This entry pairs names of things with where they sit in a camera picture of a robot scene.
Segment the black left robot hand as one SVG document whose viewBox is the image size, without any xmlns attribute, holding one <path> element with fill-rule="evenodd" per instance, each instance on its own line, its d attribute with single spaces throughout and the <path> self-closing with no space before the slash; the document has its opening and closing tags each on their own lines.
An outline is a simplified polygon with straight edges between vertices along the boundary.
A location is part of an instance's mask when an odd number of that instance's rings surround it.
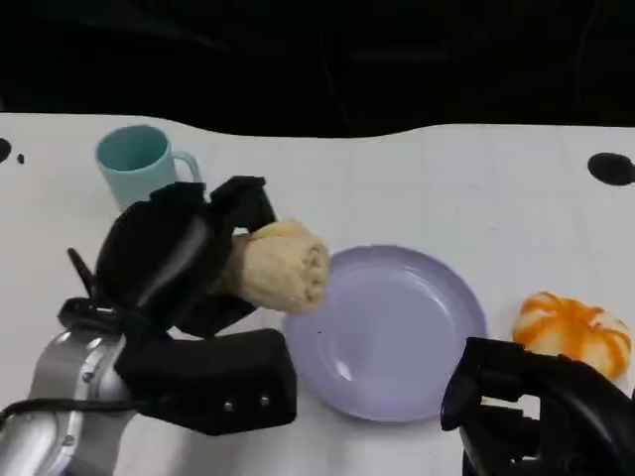
<svg viewBox="0 0 635 476">
<path fill-rule="evenodd" d="M 262 177 L 234 176 L 212 191 L 175 182 L 130 205 L 95 265 L 96 289 L 162 330 L 209 338 L 255 311 L 222 281 L 234 232 L 275 220 Z"/>
</svg>

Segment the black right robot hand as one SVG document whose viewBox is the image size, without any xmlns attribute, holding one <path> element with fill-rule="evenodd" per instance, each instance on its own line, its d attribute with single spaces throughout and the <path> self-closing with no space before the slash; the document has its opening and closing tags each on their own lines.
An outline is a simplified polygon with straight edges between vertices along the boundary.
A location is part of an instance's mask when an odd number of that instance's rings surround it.
<svg viewBox="0 0 635 476">
<path fill-rule="evenodd" d="M 634 401 L 566 356 L 469 337 L 445 389 L 465 475 L 631 475 Z"/>
</svg>

